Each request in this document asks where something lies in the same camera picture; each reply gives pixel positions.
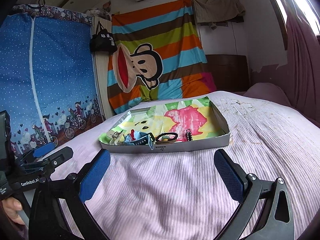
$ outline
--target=colorful striped blanket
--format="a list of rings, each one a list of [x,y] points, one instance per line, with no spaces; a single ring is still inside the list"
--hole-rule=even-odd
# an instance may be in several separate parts
[[[216,90],[191,0],[114,15],[112,25],[118,50],[109,57],[108,98],[117,114],[144,101]]]

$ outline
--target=wooden headboard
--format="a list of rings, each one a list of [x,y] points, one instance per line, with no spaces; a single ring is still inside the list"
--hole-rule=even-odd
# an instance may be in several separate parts
[[[249,71],[247,57],[242,55],[206,55],[208,69],[212,74],[217,90],[228,92],[247,91]]]

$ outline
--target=red string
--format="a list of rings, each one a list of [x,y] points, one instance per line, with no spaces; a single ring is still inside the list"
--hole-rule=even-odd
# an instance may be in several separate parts
[[[131,138],[132,138],[133,141],[136,140],[135,137],[134,137],[134,130],[133,129],[131,130]]]

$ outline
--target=screw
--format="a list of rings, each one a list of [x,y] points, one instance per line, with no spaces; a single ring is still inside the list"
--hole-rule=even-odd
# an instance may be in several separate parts
[[[279,182],[280,184],[284,184],[284,179],[279,178],[279,179],[278,179],[278,182]]]
[[[67,176],[67,178],[68,179],[70,179],[70,180],[73,180],[73,179],[75,179],[77,177],[77,174],[76,173],[70,173],[68,176]]]
[[[40,182],[40,183],[45,183],[45,181],[46,181],[46,178],[45,178],[45,177],[41,177],[41,178],[39,179],[39,182]]]
[[[248,174],[248,177],[249,177],[249,179],[251,179],[251,180],[255,180],[255,179],[257,178],[257,176],[254,175],[253,173],[249,173],[249,174]]]

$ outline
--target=window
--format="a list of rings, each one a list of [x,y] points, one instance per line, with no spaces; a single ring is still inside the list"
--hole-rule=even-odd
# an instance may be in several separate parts
[[[281,12],[282,19],[284,23],[287,22],[287,13],[285,9],[285,1],[284,0],[275,0],[277,6]],[[295,0],[300,10],[305,14],[313,32],[315,35],[320,35],[320,24],[316,14],[313,11],[313,8],[309,5],[307,0]]]

